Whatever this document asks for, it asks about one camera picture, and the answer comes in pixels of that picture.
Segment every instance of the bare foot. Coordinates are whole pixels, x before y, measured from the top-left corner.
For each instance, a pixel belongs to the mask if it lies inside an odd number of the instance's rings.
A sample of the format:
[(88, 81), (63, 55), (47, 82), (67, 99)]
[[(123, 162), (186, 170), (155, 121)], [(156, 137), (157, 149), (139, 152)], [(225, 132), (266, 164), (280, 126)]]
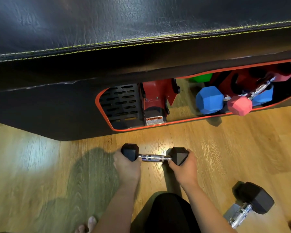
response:
[(91, 216), (88, 219), (88, 223), (87, 223), (88, 231), (85, 231), (85, 226), (81, 225), (79, 226), (77, 230), (75, 230), (74, 233), (85, 233), (85, 232), (91, 233), (93, 229), (95, 228), (96, 224), (97, 224), (97, 220), (93, 216)]

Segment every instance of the person's left hand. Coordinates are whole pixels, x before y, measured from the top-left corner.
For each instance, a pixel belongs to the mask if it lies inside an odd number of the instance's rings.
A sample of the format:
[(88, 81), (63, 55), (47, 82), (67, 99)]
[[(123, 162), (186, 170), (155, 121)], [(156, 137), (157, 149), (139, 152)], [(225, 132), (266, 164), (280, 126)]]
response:
[(134, 162), (126, 158), (119, 150), (114, 155), (114, 167), (116, 168), (121, 185), (137, 186), (141, 173), (141, 158), (137, 158)]

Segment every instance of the yellow stitching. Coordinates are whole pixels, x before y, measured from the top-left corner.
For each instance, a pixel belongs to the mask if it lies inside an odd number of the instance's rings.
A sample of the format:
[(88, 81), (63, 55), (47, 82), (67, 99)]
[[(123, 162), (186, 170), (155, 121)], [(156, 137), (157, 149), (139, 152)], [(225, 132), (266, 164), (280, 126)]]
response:
[(273, 22), (273, 23), (262, 23), (262, 24), (248, 25), (248, 26), (240, 26), (240, 27), (233, 27), (233, 28), (222, 28), (222, 29), (215, 29), (215, 30), (197, 31), (197, 32), (190, 32), (190, 33), (175, 33), (175, 34), (150, 36), (150, 37), (142, 37), (142, 38), (134, 38), (134, 39), (122, 39), (122, 40), (116, 40), (116, 41), (111, 41), (111, 42), (81, 44), (81, 45), (77, 45), (77, 46), (65, 46), (65, 47), (46, 49), (46, 50), (32, 50), (32, 51), (24, 51), (24, 52), (16, 52), (16, 53), (6, 53), (6, 54), (0, 54), (0, 56), (37, 53), (37, 52), (44, 52), (44, 51), (51, 51), (51, 50), (65, 50), (65, 49), (70, 49), (70, 48), (75, 48), (75, 47), (94, 46), (94, 45), (99, 45), (99, 44), (118, 43), (118, 42), (126, 42), (126, 41), (133, 41), (133, 40), (151, 39), (151, 38), (175, 37), (175, 36), (186, 36), (186, 35), (200, 34), (200, 33), (215, 33), (215, 32), (220, 32), (220, 31), (232, 31), (232, 30), (240, 30), (240, 29), (244, 29), (244, 28), (268, 26), (268, 25), (279, 24), (279, 23), (291, 23), (291, 20), (281, 21), (281, 22)]
[(238, 34), (244, 34), (244, 33), (256, 33), (256, 32), (264, 32), (264, 31), (284, 29), (284, 28), (291, 28), (291, 26), (279, 27), (279, 28), (261, 29), (261, 30), (253, 30), (253, 31), (239, 32), (239, 33), (229, 33), (229, 34), (224, 34), (224, 35), (205, 36), (205, 37), (190, 38), (190, 39), (176, 39), (176, 40), (167, 40), (167, 41), (151, 42), (151, 43), (137, 43), (137, 44), (129, 44), (129, 45), (123, 45), (123, 46), (111, 46), (111, 47), (103, 47), (103, 48), (97, 48), (97, 49), (88, 49), (88, 50), (79, 50), (79, 51), (74, 51), (74, 52), (59, 53), (59, 54), (54, 54), (54, 55), (43, 55), (43, 56), (35, 56), (35, 57), (21, 58), (21, 59), (2, 60), (0, 62), (39, 59), (39, 58), (46, 58), (46, 57), (51, 57), (51, 56), (70, 55), (70, 54), (87, 52), (87, 51), (113, 49), (113, 48), (120, 48), (120, 47), (127, 47), (127, 46), (140, 46), (140, 45), (155, 44), (155, 43), (172, 43), (172, 42), (180, 42), (180, 41), (194, 40), (194, 39), (207, 39), (207, 38), (225, 37), (225, 36), (232, 36), (232, 35), (238, 35)]

